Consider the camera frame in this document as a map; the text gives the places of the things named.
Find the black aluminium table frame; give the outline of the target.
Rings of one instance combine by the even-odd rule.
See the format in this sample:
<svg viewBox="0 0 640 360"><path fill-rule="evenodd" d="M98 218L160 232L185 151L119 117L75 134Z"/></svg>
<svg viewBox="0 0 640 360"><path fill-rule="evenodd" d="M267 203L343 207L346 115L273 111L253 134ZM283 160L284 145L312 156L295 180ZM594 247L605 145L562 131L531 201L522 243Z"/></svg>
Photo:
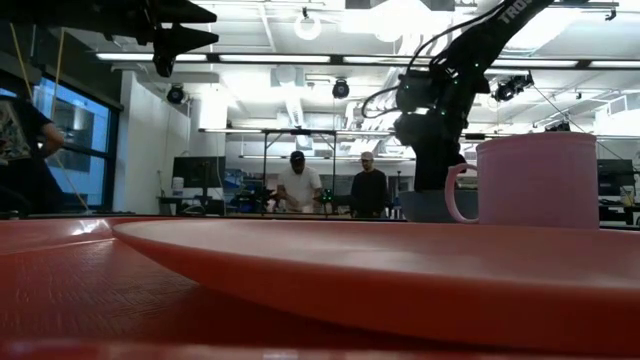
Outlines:
<svg viewBox="0 0 640 360"><path fill-rule="evenodd" d="M59 214L33 214L18 216L10 212L0 213L0 220L50 220L50 219L133 219L135 220L293 220L293 221L337 221L337 222L390 222L406 223L407 220L398 219L358 219L343 215L144 215L128 212L118 213L59 213Z"/></svg>

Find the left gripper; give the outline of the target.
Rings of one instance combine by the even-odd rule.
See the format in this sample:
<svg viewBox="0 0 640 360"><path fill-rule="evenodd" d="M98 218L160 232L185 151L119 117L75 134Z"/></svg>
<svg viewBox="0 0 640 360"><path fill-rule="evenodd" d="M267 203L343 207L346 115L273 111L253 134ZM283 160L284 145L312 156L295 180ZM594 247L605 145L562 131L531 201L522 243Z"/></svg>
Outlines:
<svg viewBox="0 0 640 360"><path fill-rule="evenodd" d="M162 19L171 23L215 23L217 15L190 0L105 0L105 39L135 38L141 46L153 42L152 62L164 78L172 75L178 55L219 41L215 33L174 24L164 29Z"/></svg>

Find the black computer monitor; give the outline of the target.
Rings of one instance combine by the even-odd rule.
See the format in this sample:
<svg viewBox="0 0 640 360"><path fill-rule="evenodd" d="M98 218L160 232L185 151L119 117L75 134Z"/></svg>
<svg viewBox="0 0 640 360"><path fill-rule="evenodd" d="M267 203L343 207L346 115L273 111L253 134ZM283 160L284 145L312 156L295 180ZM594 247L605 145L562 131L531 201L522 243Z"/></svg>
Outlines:
<svg viewBox="0 0 640 360"><path fill-rule="evenodd" d="M631 160L598 159L597 179L599 196L616 196L621 190L635 187L635 170Z"/></svg>
<svg viewBox="0 0 640 360"><path fill-rule="evenodd" d="M182 178L185 188L219 188L225 165L225 157L175 157L172 175Z"/></svg>

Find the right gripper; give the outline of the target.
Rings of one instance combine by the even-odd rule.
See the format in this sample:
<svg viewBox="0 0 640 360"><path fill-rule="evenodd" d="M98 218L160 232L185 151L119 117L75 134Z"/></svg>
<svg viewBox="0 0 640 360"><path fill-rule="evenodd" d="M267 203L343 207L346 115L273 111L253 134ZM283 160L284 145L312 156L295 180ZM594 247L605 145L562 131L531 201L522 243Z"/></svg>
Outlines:
<svg viewBox="0 0 640 360"><path fill-rule="evenodd" d="M458 141L446 137L442 122L427 114L403 113L393 126L395 137L415 154L414 190L444 190L449 166L466 162Z"/></svg>

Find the round white ceiling lamp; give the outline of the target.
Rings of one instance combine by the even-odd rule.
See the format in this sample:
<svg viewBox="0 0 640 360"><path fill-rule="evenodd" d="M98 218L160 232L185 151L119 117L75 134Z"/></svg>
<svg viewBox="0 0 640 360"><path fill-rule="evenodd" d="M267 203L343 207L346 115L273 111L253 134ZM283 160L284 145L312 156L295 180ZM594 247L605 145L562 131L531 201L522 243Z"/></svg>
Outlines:
<svg viewBox="0 0 640 360"><path fill-rule="evenodd" d="M300 14L294 21L295 35L305 41L313 41L322 32L321 20L314 14Z"/></svg>

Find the pink plastic mug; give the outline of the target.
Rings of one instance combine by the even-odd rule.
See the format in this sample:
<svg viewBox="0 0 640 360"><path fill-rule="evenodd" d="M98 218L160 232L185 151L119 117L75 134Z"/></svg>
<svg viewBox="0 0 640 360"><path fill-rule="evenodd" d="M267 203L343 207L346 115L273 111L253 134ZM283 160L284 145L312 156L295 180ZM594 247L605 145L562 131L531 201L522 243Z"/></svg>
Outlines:
<svg viewBox="0 0 640 360"><path fill-rule="evenodd" d="M599 220L596 137L544 132L479 144L475 164L448 169L445 202L463 224L597 229ZM467 218L455 198L457 175L477 174L477 216Z"/></svg>

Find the red plastic tray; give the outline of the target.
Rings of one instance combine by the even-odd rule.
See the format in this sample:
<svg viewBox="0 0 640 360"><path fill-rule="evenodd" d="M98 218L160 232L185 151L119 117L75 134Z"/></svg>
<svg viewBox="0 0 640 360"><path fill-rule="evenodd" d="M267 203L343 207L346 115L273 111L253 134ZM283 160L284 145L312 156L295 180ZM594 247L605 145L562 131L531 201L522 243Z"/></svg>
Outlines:
<svg viewBox="0 0 640 360"><path fill-rule="evenodd" d="M416 350L455 355L578 355L429 340L321 321L191 280L114 235L117 225L168 221L0 221L0 357L40 342L53 356L115 342L145 349L222 347L294 356L304 349Z"/></svg>

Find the blue-grey bowl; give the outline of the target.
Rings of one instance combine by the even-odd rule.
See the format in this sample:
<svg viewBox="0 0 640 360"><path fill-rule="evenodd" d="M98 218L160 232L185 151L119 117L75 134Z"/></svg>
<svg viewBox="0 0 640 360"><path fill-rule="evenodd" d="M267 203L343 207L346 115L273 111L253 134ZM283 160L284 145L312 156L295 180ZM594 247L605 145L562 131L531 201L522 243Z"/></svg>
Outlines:
<svg viewBox="0 0 640 360"><path fill-rule="evenodd" d="M454 195L457 208L464 217L478 216L478 193L475 190L457 189ZM446 206L443 190L401 192L399 202L409 222L456 223Z"/></svg>

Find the pink plastic plate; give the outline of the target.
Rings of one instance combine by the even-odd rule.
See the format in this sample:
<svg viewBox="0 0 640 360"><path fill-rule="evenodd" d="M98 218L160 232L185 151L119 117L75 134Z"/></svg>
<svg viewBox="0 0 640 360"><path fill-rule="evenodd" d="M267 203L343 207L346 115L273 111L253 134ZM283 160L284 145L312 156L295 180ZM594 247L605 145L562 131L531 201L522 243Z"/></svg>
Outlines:
<svg viewBox="0 0 640 360"><path fill-rule="evenodd" d="M640 357L640 233L461 224L168 220L114 235L216 291L429 340Z"/></svg>

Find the large dark-framed window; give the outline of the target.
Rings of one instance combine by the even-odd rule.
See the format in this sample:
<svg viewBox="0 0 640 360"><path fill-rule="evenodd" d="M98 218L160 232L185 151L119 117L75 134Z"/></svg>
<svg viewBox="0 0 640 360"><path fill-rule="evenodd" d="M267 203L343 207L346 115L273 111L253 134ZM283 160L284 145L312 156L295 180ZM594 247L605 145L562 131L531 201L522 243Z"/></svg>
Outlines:
<svg viewBox="0 0 640 360"><path fill-rule="evenodd" d="M31 99L64 138L55 154L0 165L0 205L23 197L36 213L104 210L112 201L119 111L51 76L25 89L0 74L0 100Z"/></svg>

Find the black ceiling spotlight cluster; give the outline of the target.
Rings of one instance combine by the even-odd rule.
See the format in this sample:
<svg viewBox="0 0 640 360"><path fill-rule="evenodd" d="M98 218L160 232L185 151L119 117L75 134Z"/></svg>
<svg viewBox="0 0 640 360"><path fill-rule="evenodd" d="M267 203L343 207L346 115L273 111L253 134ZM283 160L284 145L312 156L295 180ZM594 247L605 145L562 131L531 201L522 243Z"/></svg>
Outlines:
<svg viewBox="0 0 640 360"><path fill-rule="evenodd" d="M499 82L496 90L492 92L491 97L497 102L510 101L516 95L522 93L526 88L533 85L534 80L531 73L527 73L526 75L514 75L506 81Z"/></svg>

